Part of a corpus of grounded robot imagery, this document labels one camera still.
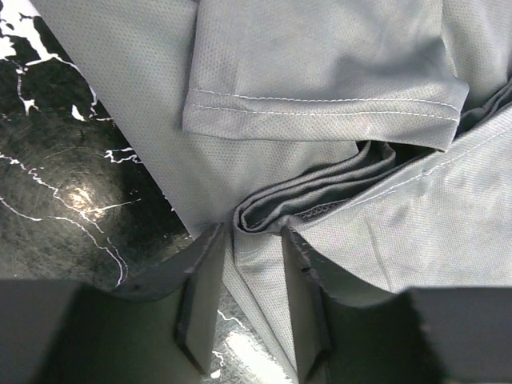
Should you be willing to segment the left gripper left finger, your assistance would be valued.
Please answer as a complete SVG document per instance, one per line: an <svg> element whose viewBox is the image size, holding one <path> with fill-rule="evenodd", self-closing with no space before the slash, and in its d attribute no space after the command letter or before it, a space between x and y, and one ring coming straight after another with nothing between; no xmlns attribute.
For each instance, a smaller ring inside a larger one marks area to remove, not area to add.
<svg viewBox="0 0 512 384"><path fill-rule="evenodd" d="M2 280L2 382L200 382L210 369L225 245L225 226L213 225L112 291Z"/></svg>

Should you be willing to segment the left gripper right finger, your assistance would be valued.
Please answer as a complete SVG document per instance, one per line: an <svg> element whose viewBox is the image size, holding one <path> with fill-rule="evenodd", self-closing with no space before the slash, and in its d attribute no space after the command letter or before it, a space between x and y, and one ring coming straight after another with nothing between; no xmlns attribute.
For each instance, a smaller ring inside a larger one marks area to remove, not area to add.
<svg viewBox="0 0 512 384"><path fill-rule="evenodd" d="M281 232L301 383L508 383L511 291L409 288L393 294Z"/></svg>

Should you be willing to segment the grey t shirt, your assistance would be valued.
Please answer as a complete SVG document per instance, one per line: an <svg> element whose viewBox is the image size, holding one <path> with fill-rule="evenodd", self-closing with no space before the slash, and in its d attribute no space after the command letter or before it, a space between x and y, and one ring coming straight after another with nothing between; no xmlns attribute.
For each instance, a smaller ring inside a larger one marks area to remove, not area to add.
<svg viewBox="0 0 512 384"><path fill-rule="evenodd" d="M296 378L279 231L384 290L511 283L508 1L37 1Z"/></svg>

